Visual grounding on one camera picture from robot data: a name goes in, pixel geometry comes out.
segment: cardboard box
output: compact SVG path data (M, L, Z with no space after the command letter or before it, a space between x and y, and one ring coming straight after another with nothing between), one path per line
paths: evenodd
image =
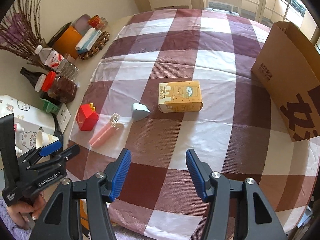
M159 84L158 107L161 112L194 112L203 106L199 81Z
M81 131L91 131L98 119L99 116L93 104L84 104L79 107L76 121Z
M292 141L320 135L320 55L293 24L273 24L251 71L268 90Z

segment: paper cup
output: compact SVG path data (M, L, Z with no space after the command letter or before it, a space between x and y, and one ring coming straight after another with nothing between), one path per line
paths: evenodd
M58 137L39 131L36 138L36 148L41 148L55 141L59 141Z

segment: blue gripper pad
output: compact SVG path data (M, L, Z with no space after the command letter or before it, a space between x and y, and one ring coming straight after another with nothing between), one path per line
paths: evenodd
M62 147L62 144L60 141L55 141L41 149L41 152L39 153L40 156L46 157L50 155L51 153L58 151Z
M123 149L118 159L115 162L109 163L106 167L106 188L111 201L119 197L130 164L131 152L128 149Z
M205 203L209 202L214 192L209 177L212 170L199 160L194 149L187 150L186 163L198 197Z

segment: pink toy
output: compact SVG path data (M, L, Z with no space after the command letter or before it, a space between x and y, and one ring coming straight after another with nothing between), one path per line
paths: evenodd
M102 144L105 143L105 141L109 137L111 137L114 134L116 130L118 130L120 127L123 126L123 124L119 122L119 118L120 118L120 115L117 113L114 113L111 116L110 121L105 126L103 126L101 130L97 132L96 135L94 135L90 139L89 143L92 148L100 147Z

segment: toothpaste box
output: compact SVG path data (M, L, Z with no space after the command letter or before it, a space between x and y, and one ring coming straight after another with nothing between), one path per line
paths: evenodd
M163 113L195 112L203 106L199 81L159 84L158 107Z

